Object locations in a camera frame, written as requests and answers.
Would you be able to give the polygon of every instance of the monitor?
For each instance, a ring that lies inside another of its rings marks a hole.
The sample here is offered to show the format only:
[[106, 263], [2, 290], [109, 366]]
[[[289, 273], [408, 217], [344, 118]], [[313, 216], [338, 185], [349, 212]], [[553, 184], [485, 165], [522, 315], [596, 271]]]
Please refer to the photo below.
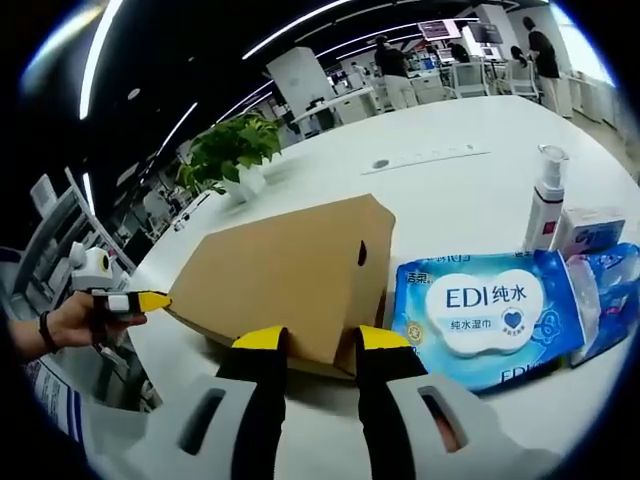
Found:
[[500, 51], [496, 47], [482, 47], [482, 54], [487, 60], [502, 60]]
[[456, 59], [451, 55], [450, 48], [441, 48], [438, 50], [438, 57], [440, 57], [440, 61], [442, 63], [455, 62]]
[[424, 35], [424, 38], [431, 42], [434, 40], [445, 40], [447, 38], [460, 38], [462, 36], [453, 19], [422, 22], [418, 24], [418, 28], [422, 32], [422, 35]]
[[492, 23], [470, 23], [469, 29], [478, 43], [502, 43], [502, 37]]

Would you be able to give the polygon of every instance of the potted plant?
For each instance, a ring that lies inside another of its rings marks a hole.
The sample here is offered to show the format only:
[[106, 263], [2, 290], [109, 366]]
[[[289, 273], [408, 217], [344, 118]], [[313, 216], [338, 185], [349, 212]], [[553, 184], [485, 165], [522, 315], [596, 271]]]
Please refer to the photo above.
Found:
[[194, 194], [211, 189], [245, 202], [266, 185], [256, 166], [265, 158], [271, 161], [281, 150], [276, 122], [246, 113], [214, 125], [193, 140], [191, 161], [180, 166], [178, 183]]

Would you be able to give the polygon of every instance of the ceiling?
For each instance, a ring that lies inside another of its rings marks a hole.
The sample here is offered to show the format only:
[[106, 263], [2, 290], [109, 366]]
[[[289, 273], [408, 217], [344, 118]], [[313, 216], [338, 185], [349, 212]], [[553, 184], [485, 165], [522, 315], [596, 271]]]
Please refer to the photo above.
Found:
[[[21, 179], [18, 183], [25, 193], [20, 196], [20, 205], [30, 208], [28, 189], [42, 173], [48, 173], [54, 184], [60, 180], [64, 185], [62, 170], [70, 166], [77, 175], [90, 172], [98, 214], [105, 215], [122, 194], [116, 188], [120, 174], [136, 162], [141, 162], [140, 168], [144, 169], [145, 160], [160, 149], [195, 102], [197, 107], [162, 150], [156, 166], [168, 161], [180, 143], [208, 128], [264, 85], [268, 80], [264, 66], [293, 46], [308, 46], [319, 53], [382, 29], [453, 17], [482, 3], [346, 1], [242, 60], [248, 50], [273, 32], [331, 1], [279, 0], [249, 6], [247, 2], [229, 1], [122, 0], [99, 56], [89, 114], [80, 120], [78, 105], [85, 64], [102, 18], [102, 14], [95, 15], [57, 54], [51, 55], [51, 60], [42, 62], [34, 75], [37, 81], [22, 85], [11, 148], [18, 160], [17, 171], [10, 177]], [[541, 3], [509, 0], [504, 5], [521, 8]], [[78, 10], [71, 11], [73, 5], [72, 1], [51, 1], [49, 10], [33, 22], [30, 15], [20, 17], [24, 28], [14, 60], [17, 70], [28, 65], [38, 45], [63, 22], [65, 15], [78, 14]], [[98, 8], [100, 13], [105, 1], [94, 0], [87, 5]], [[321, 30], [301, 39], [318, 29]], [[329, 67], [336, 63], [336, 56], [363, 46], [365, 43], [360, 42], [336, 50], [323, 56], [321, 63]], [[136, 88], [140, 93], [129, 100], [129, 93]], [[137, 184], [136, 175], [120, 188], [131, 189]]]

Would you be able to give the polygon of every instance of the cardboard box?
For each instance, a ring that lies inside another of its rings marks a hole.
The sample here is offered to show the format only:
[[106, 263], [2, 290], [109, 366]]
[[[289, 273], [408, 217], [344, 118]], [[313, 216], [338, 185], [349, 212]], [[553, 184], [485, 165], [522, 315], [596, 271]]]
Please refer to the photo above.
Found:
[[290, 366], [353, 375], [351, 335], [379, 324], [394, 224], [365, 195], [207, 235], [169, 292], [171, 311], [218, 341], [284, 325]]

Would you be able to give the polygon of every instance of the blue package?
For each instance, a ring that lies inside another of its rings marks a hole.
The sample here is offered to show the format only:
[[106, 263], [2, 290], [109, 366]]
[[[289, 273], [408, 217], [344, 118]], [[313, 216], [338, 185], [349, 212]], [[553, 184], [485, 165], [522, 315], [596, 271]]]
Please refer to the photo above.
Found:
[[391, 329], [429, 372], [472, 391], [584, 344], [558, 252], [452, 255], [398, 267]]
[[577, 255], [569, 261], [569, 271], [575, 284], [581, 284], [587, 268], [588, 279], [595, 282], [597, 290], [596, 318], [589, 318], [590, 302], [579, 296], [579, 307], [585, 323], [585, 345], [571, 356], [571, 365], [580, 365], [600, 355], [629, 335], [631, 324], [638, 318], [640, 308], [640, 249], [636, 245], [621, 243], [605, 251]]

